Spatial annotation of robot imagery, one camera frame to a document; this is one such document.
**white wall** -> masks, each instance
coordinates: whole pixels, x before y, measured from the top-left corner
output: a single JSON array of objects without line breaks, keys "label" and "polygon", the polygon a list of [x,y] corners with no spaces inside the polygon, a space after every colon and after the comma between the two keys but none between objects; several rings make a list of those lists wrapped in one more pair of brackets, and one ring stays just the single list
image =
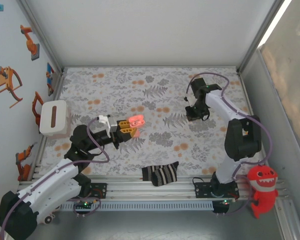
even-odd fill
[{"label": "white wall", "polygon": [[[48,57],[40,48],[40,58],[31,61],[30,52],[26,47],[26,39],[20,32],[20,25],[29,27],[16,1],[0,0],[4,11],[0,12],[0,66],[13,68],[20,76],[23,86],[15,91],[23,100],[9,109],[15,100],[7,91],[0,93],[0,200],[9,190],[16,190],[18,186],[18,171],[15,165],[15,154],[22,152],[35,141],[32,155],[26,160],[31,162],[38,150],[41,135],[35,124],[31,111],[34,92],[41,95],[43,101],[48,97],[46,86],[46,63]],[[37,38],[30,33],[33,41]]]},{"label": "white wall", "polygon": [[64,66],[238,66],[274,0],[28,0]]}]

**patterned mat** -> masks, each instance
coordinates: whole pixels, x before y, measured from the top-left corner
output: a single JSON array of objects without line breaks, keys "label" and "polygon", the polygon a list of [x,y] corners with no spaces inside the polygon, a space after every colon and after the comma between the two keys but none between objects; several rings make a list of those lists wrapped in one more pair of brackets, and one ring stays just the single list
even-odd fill
[{"label": "patterned mat", "polygon": [[[107,145],[111,160],[107,164],[91,164],[86,175],[138,175],[149,165],[165,165],[179,161],[178,175],[213,173],[225,156],[224,140],[227,123],[211,109],[207,121],[188,122],[183,100],[192,75],[200,72],[225,75],[231,84],[226,96],[247,111],[247,101],[235,68],[169,68],[169,67],[94,67],[69,68],[65,74],[60,99],[71,109],[71,132],[80,124],[88,124],[97,115],[112,115],[117,120],[143,114],[146,125],[139,138],[120,144],[119,150]],[[225,81],[217,76],[203,76],[207,84]],[[101,123],[92,131],[105,129]],[[69,138],[48,139],[40,174],[54,167],[70,148]],[[258,161],[256,154],[252,161]]]}]

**red plush dinosaur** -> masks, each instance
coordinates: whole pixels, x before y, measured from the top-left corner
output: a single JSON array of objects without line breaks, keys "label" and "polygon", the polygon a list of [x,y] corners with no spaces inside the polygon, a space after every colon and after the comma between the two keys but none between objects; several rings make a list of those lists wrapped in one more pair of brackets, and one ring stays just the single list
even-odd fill
[{"label": "red plush dinosaur", "polygon": [[261,213],[265,214],[274,207],[275,199],[279,195],[275,189],[278,174],[269,166],[258,165],[249,171],[248,179],[256,191],[254,200],[258,201],[257,205],[252,203],[251,207],[254,216],[259,218]]}]

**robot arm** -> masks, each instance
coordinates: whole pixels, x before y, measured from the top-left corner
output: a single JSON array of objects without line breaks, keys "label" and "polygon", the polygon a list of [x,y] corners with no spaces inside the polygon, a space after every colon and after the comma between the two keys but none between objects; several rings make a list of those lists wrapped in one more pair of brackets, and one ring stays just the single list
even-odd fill
[{"label": "robot arm", "polygon": [[[220,196],[224,185],[233,182],[233,174],[241,162],[261,150],[261,129],[256,123],[237,113],[244,112],[222,96],[222,89],[217,84],[206,85],[203,78],[198,78],[191,82],[191,88],[193,94],[185,98],[190,103],[185,108],[189,121],[207,120],[210,116],[209,108],[212,108],[228,124],[224,143],[227,155],[211,180],[212,191]],[[260,121],[256,115],[252,118]]]},{"label": "robot arm", "polygon": [[[121,142],[128,141],[136,133],[136,128],[130,128],[128,121],[114,121],[110,116],[99,116],[99,119],[110,122],[109,130],[91,132],[92,137],[102,146],[113,143],[118,148]],[[97,155],[89,153],[97,146],[89,138],[86,125],[77,126],[70,140],[72,141],[70,150],[52,170],[18,193],[9,191],[2,197],[0,226],[11,208],[21,201],[5,226],[5,231],[15,240],[29,237],[37,224],[43,222],[45,217],[65,201],[76,196],[87,197],[91,192],[91,179],[81,172]]]}]

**striped sock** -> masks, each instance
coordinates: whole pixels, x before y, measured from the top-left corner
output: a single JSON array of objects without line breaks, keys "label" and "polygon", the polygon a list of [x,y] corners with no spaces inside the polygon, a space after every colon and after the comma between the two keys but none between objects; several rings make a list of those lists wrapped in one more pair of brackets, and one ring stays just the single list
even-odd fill
[{"label": "striped sock", "polygon": [[[179,162],[175,162],[175,163],[172,163],[174,164],[175,168],[177,169],[178,168],[178,165],[179,165]],[[143,181],[151,181],[151,176],[152,176],[152,173],[157,170],[157,169],[161,169],[161,168],[164,168],[165,166],[167,167],[169,164],[167,165],[155,165],[155,166],[146,166],[146,167],[143,167],[142,168],[142,177],[143,177]]]},{"label": "striped sock", "polygon": [[165,165],[152,172],[151,181],[154,186],[163,186],[177,181],[176,170],[178,168],[179,162],[174,162],[172,164]]}]

